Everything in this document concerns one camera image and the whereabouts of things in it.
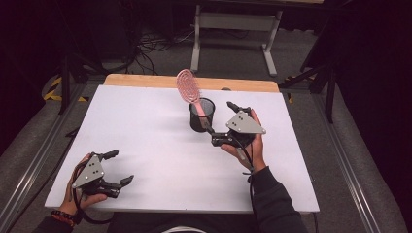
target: pen holder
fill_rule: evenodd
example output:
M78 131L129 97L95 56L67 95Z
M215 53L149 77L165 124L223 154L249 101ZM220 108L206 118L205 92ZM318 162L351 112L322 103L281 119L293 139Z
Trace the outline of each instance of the pen holder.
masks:
M206 119L210 126L212 126L213 114L215 113L216 107L213 101L208 98L200 98L199 101L205 116L200 116L197 113L196 107L193 104L189 104L190 127L196 132L203 133L206 132L206 128L202 126L201 119Z

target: person's left hand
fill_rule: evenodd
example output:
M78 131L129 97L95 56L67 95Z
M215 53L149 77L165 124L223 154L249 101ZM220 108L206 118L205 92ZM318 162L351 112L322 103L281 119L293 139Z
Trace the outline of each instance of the person's left hand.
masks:
M82 159L82 161L81 161L80 163L86 161L89 157L90 157L90 154L86 155L86 156ZM106 199L107 199L107 196L106 196L105 194L95 194L95 195L87 196L87 197L86 197L86 200L85 200L85 198L84 198L84 199L81 201L80 207L81 207L82 209L85 209L85 208L87 208L88 206L91 206L91 205L93 205L93 204L95 204L95 203L104 201L104 200L106 200ZM64 200L63 200L63 202L61 203L60 208L58 208L58 209L59 209L61 212L64 212L64 213L66 213L66 214L69 214L69 215L72 215L72 216L75 216L75 215L76 215L77 207L76 207L75 201L73 200L73 194L72 194L72 178L70 178L70 181L69 181L69 183L67 184L67 187L66 187L66 195L64 196Z

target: person's right hand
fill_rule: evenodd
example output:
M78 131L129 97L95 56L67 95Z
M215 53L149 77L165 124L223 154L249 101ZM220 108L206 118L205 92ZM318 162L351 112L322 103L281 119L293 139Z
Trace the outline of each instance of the person's right hand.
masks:
M261 125L260 120L258 119L258 115L255 113L254 110L251 111L251 114L252 114L252 118L259 125ZM247 169L251 169L249 160L247 158L242 160L234 146L229 145L229 144L223 144L221 145L221 149L225 150L226 152L236 157L239 160L239 162L243 166L245 166ZM256 134L254 140L246 147L246 151L248 152L250 156L253 157L254 173L266 167L266 164L264 163L264 160L263 160L263 140L261 138L261 134Z

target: bracelet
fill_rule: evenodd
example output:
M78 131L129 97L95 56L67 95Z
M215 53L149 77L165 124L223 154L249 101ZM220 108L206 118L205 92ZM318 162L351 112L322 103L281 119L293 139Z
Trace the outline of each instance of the bracelet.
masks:
M69 215L69 214L61 212L61 211L52 211L51 215L55 219L66 222L70 225L72 225L72 223L73 223L72 226L74 226L75 224L79 224L82 221L81 215L72 216L72 215Z

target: background table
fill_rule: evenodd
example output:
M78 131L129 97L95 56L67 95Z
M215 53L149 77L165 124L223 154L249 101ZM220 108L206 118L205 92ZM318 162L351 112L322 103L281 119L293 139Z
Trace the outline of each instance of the background table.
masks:
M237 159L211 145L207 133L189 127L189 106L174 85L175 78L113 75L99 86L78 136L51 189L47 207L58 207L73 168L88 152L119 150L103 161L104 179L118 182L134 175L118 199L95 208L120 212L249 213L252 211L245 169ZM287 188L300 212L319 210L307 169L295 138L285 101L273 82L198 79L204 97L217 106L213 127L227 132L234 116L232 101L253 107L267 130L265 161ZM111 83L136 86L113 86ZM253 91L211 90L250 87ZM256 92L256 89L272 92Z

